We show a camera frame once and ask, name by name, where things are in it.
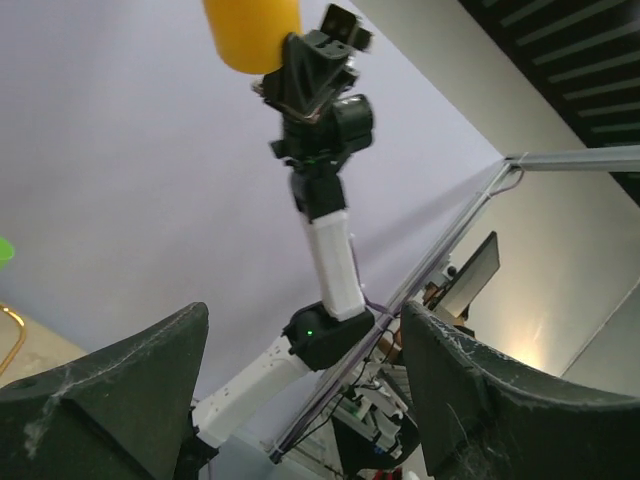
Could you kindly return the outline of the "green plastic wine glass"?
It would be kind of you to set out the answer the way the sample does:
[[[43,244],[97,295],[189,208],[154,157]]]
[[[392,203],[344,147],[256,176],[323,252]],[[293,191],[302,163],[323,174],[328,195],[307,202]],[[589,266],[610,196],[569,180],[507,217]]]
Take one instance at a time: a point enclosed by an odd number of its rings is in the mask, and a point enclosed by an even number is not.
[[[6,238],[0,238],[0,269],[3,269],[14,257],[15,248]]]

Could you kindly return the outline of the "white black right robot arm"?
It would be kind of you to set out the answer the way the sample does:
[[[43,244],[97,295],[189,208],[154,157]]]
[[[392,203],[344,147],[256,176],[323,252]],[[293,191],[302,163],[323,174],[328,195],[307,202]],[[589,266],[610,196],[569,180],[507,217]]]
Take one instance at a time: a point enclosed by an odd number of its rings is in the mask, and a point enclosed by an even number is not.
[[[358,78],[350,64],[371,43],[370,31],[335,20],[290,34],[282,67],[256,91],[282,115],[270,144],[290,167],[289,185],[310,247],[320,300],[294,313],[282,334],[249,366],[192,412],[197,437],[221,447],[262,405],[311,371],[337,363],[373,325],[358,277],[339,172],[373,141],[366,96],[345,96]]]

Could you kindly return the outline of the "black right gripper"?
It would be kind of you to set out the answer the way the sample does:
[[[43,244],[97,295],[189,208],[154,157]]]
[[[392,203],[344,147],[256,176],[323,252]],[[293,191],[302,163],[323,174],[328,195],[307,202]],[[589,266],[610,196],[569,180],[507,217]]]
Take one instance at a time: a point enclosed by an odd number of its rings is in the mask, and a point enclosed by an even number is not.
[[[360,123],[360,95],[342,97],[359,80],[349,66],[353,49],[319,30],[289,35],[283,46],[280,75],[267,75],[252,84],[265,104],[285,118],[305,124],[325,117],[338,125]]]

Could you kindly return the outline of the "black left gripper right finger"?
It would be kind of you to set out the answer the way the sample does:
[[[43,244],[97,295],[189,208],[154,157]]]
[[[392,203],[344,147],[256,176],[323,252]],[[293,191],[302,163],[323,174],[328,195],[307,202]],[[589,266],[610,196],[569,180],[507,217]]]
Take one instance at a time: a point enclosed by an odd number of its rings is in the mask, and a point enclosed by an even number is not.
[[[432,478],[638,478],[638,398],[531,368],[416,302],[401,330]]]

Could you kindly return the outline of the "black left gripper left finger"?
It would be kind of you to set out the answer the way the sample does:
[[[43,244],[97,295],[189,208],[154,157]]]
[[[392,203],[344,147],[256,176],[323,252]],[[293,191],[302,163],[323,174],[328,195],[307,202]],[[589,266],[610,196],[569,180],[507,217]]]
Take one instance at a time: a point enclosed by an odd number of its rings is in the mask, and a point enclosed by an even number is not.
[[[209,462],[192,400],[208,309],[1,389],[4,479],[197,479]]]

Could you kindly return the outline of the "yellow plastic wine glass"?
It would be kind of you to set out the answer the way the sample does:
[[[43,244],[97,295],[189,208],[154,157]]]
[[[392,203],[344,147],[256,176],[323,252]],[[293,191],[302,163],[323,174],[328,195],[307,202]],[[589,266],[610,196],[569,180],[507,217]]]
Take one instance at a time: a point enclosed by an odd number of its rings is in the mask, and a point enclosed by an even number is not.
[[[220,59],[243,74],[264,75],[282,66],[282,46],[301,31],[297,0],[204,0]]]

